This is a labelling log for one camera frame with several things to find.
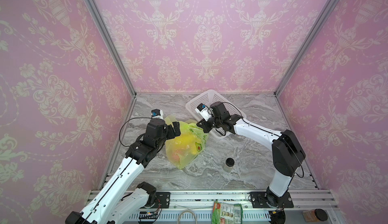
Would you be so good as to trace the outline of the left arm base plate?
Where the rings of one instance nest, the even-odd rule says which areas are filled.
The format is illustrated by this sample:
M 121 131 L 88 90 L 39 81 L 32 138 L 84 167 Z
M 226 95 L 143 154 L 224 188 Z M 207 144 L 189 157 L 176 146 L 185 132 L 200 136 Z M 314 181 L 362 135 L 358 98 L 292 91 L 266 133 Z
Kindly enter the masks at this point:
M 142 208 L 166 209 L 170 207 L 170 192 L 156 192 L 148 197 L 146 205 Z

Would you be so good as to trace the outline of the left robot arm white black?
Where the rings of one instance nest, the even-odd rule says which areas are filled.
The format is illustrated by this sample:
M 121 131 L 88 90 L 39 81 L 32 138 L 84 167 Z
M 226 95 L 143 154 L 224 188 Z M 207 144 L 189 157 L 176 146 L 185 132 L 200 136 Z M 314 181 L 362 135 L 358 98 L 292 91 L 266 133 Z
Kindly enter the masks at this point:
M 149 121 L 145 133 L 136 138 L 120 166 L 99 194 L 81 212 L 73 211 L 67 224 L 123 224 L 144 206 L 155 202 L 156 188 L 143 182 L 128 196 L 125 192 L 132 182 L 163 148 L 167 140 L 180 136 L 180 123 L 168 125 L 162 118 Z

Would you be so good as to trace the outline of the yellow-green plastic bag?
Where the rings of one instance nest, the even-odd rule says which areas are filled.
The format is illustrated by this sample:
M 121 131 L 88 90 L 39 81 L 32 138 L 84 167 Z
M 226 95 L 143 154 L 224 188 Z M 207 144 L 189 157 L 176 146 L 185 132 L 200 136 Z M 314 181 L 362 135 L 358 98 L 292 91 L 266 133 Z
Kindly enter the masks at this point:
M 197 127 L 197 122 L 194 120 L 179 121 L 179 123 L 181 135 L 167 140 L 165 149 L 168 160 L 177 169 L 183 169 L 204 151 L 209 134 L 204 133 L 201 128 Z M 180 164 L 172 162 L 171 155 L 173 152 L 180 152 Z

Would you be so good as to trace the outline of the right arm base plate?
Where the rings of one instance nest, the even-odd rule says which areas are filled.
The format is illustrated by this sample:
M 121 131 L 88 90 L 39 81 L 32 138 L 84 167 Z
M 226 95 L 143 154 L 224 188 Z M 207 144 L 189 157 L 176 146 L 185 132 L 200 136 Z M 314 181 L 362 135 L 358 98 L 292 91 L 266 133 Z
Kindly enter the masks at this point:
M 250 192 L 248 200 L 253 208 L 294 208 L 290 193 L 287 191 L 282 197 L 265 192 Z

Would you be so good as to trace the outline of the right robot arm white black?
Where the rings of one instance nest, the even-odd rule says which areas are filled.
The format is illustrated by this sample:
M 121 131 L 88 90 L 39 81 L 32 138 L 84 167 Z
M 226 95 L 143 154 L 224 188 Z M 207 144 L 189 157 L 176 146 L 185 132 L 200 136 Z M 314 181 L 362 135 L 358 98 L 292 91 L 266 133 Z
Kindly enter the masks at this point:
M 284 207 L 290 183 L 297 169 L 303 170 L 302 163 L 306 158 L 295 133 L 291 130 L 276 131 L 254 124 L 242 115 L 230 114 L 225 102 L 217 101 L 207 107 L 199 104 L 196 113 L 202 116 L 197 122 L 204 133 L 222 128 L 224 132 L 249 138 L 271 150 L 275 174 L 266 190 L 265 201 L 270 207 Z

